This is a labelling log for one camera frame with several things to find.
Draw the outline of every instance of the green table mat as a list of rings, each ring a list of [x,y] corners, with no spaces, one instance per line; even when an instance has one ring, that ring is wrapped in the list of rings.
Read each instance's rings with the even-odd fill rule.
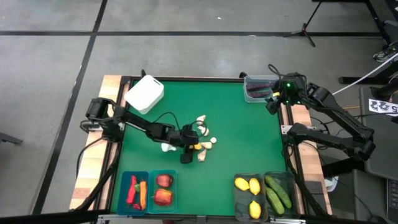
[[[126,126],[111,211],[116,212],[124,171],[174,169],[177,171],[177,214],[234,215],[233,176],[286,170],[277,115],[265,103],[246,103],[242,83],[162,82],[164,97],[145,115],[153,121],[173,112],[182,127],[205,114],[210,130],[201,142],[217,138],[206,161],[181,164],[182,149],[162,152],[160,143]],[[171,115],[159,122],[175,124]]]

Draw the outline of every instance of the orange pepper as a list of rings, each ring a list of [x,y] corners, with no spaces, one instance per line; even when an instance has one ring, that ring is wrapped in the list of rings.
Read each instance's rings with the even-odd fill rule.
[[[147,182],[146,181],[141,181],[139,183],[140,186],[140,191],[139,191],[139,196],[140,196],[140,203],[141,203],[141,209],[144,210],[147,206]]]

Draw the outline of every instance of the blue container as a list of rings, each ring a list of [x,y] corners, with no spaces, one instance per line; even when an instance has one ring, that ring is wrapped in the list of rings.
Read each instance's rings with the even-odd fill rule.
[[[156,184],[156,177],[161,174],[168,174],[173,177],[173,184],[163,188]],[[173,202],[168,206],[159,206],[154,203],[155,192],[157,189],[165,189],[173,192]],[[153,170],[149,173],[148,183],[148,212],[151,214],[174,213],[177,211],[177,173],[175,170]]]
[[[143,216],[147,213],[148,208],[148,198],[147,198],[147,207],[144,210],[136,210],[132,207],[132,205],[127,204],[126,199],[129,193],[130,185],[131,185],[131,177],[135,175],[137,177],[137,184],[141,181],[146,181],[148,183],[148,172],[144,171],[125,171],[122,174],[122,182],[119,194],[119,203],[118,209],[116,213],[118,215],[132,215],[132,216]],[[134,197],[134,203],[140,204],[140,193],[136,192],[136,196]]]

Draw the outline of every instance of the clear plastic container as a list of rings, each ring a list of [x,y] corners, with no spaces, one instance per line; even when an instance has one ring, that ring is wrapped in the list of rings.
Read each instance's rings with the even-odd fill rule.
[[[290,201],[292,202],[292,208],[285,208],[285,213],[282,215],[278,215],[275,210],[272,208],[270,202],[267,202],[268,214],[271,218],[298,218],[299,208],[297,206],[297,199],[294,191],[294,177],[293,174],[289,172],[266,172],[263,176],[271,176],[274,180],[285,190],[287,195],[289,196]]]
[[[173,177],[173,184],[164,188],[156,184],[156,177],[161,174],[168,174]],[[173,192],[173,202],[168,206],[160,206],[154,203],[154,197],[157,189],[165,189]],[[174,213],[177,211],[177,173],[175,170],[153,170],[149,173],[148,185],[148,212],[151,214]]]
[[[235,186],[235,179],[242,177],[244,180],[249,182],[251,178],[256,178],[260,183],[260,192],[254,195],[250,190],[239,190]],[[235,217],[240,222],[265,222],[268,220],[267,212],[267,200],[266,200],[266,186],[264,184],[264,178],[260,174],[236,174],[233,180],[234,187],[234,209]],[[261,215],[259,219],[253,219],[250,217],[249,205],[252,201],[256,201],[261,206]]]
[[[148,206],[143,209],[143,210],[137,210],[132,207],[132,205],[127,204],[127,196],[129,193],[130,185],[131,185],[131,177],[135,175],[137,177],[137,184],[139,184],[141,181],[146,181],[148,183],[148,172],[144,171],[125,171],[122,174],[122,182],[121,182],[121,188],[120,188],[120,194],[119,194],[119,202],[118,202],[118,208],[116,210],[116,213],[118,215],[131,215],[131,216],[143,216],[145,213],[147,213],[147,208]],[[134,203],[140,204],[140,193],[136,192],[136,195],[134,197]]]
[[[272,97],[272,90],[271,87],[274,85],[274,83],[279,79],[277,75],[247,75],[244,77],[243,81],[243,95],[244,95],[244,100],[248,103],[267,103],[265,99],[269,99]],[[260,90],[256,90],[253,92],[269,92],[268,95],[262,97],[262,98],[253,98],[249,96],[249,92],[247,89],[247,85],[268,85],[269,87],[263,88]]]

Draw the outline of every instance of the table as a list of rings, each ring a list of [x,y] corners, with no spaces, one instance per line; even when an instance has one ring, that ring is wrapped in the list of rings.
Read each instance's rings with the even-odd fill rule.
[[[139,79],[140,77],[106,75],[99,96],[110,98],[117,104],[126,106],[123,94]],[[180,164],[179,152],[164,154],[160,150],[159,143],[152,142],[140,131],[127,127],[122,144],[107,144],[105,141],[100,141],[85,151],[70,208],[76,208],[84,201],[109,166],[110,161],[113,160],[115,151],[121,149],[117,175],[113,175],[108,180],[101,195],[90,209],[108,208],[112,213],[116,211],[123,171],[175,169],[178,174],[177,214],[180,217],[181,215],[191,217],[206,215],[234,218],[232,179],[235,173],[263,174],[268,170],[286,170],[281,156],[280,135],[280,123],[288,124],[286,108],[282,107],[281,115],[278,117],[270,115],[264,104],[246,103],[243,100],[242,78],[159,77],[157,79],[165,85],[165,96],[158,105],[142,117],[153,120],[161,113],[173,111],[180,125],[183,125],[206,114],[210,136],[214,134],[218,138],[217,144],[208,152],[206,161],[199,164],[194,155],[194,162],[191,164]],[[309,113],[304,106],[293,106],[292,112],[294,122],[311,125]],[[164,116],[161,122],[174,124],[174,120],[167,116]],[[100,136],[100,131],[89,133],[87,144]],[[298,151],[304,179],[322,183],[327,211],[331,213],[318,152],[307,144],[299,145]],[[242,160],[250,162],[245,165],[237,164]],[[195,175],[198,174],[207,175],[200,177],[203,179],[195,179]],[[298,207],[300,213],[303,213],[300,192],[298,188],[296,190],[299,199]],[[220,202],[218,205],[209,203],[210,197],[215,196]],[[146,215],[143,218],[145,217],[162,218],[164,215]]]

